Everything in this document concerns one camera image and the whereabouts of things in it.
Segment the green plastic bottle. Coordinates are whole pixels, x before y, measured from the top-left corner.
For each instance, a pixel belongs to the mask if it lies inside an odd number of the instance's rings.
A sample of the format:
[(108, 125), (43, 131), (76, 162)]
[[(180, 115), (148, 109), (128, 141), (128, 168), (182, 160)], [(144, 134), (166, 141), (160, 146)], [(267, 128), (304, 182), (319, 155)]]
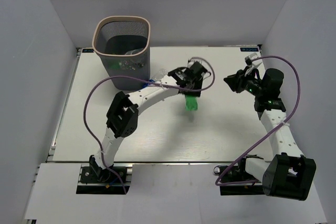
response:
[(198, 110), (197, 97), (186, 95), (185, 109), (186, 111), (197, 111)]
[(110, 62), (108, 67), (109, 67), (109, 69), (111, 69), (113, 71), (121, 69), (121, 65), (120, 65), (119, 62)]

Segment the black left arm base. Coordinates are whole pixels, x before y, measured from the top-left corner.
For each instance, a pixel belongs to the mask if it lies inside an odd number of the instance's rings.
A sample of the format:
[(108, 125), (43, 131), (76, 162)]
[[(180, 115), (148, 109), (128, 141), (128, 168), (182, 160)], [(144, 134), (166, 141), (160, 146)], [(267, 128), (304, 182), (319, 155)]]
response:
[(79, 172), (76, 194), (78, 195), (125, 195), (131, 185), (132, 164), (117, 163), (113, 170), (121, 177), (126, 192), (120, 180), (114, 173), (106, 171), (102, 178), (97, 178), (88, 164), (82, 164)]

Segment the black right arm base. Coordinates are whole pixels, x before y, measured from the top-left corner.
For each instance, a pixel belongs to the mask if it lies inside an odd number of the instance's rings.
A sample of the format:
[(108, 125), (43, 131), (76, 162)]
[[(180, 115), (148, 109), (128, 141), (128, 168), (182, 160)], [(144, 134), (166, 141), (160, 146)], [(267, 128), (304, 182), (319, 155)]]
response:
[(269, 162), (257, 155), (242, 158), (220, 179), (220, 195), (263, 195), (262, 177), (268, 166)]

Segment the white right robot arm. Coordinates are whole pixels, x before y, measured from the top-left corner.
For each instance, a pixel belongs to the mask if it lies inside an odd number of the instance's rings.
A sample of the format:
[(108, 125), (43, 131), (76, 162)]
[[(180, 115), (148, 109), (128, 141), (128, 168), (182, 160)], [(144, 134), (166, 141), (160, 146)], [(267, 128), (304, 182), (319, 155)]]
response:
[(245, 68), (224, 78), (232, 91), (247, 91), (255, 97), (254, 108), (267, 131), (274, 157), (267, 163), (257, 155), (245, 155), (221, 181), (260, 182), (267, 196), (304, 201), (309, 195), (316, 163), (304, 156), (285, 121), (286, 108), (279, 97), (283, 79), (284, 74), (274, 68), (267, 69), (263, 77), (257, 69)]

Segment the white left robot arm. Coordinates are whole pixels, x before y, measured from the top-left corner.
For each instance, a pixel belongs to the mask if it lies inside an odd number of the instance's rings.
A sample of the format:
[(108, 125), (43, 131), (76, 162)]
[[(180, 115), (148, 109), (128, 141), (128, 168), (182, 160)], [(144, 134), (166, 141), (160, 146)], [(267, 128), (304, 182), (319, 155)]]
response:
[(146, 87), (131, 93), (118, 92), (107, 111), (106, 132), (98, 141), (99, 150), (89, 158), (93, 176), (101, 182), (110, 178), (115, 155), (122, 141), (133, 134), (142, 112), (169, 97), (179, 94), (199, 97), (204, 90), (204, 76), (214, 77), (212, 67), (205, 68), (205, 59), (192, 57), (186, 67), (179, 67), (156, 82), (146, 81)]

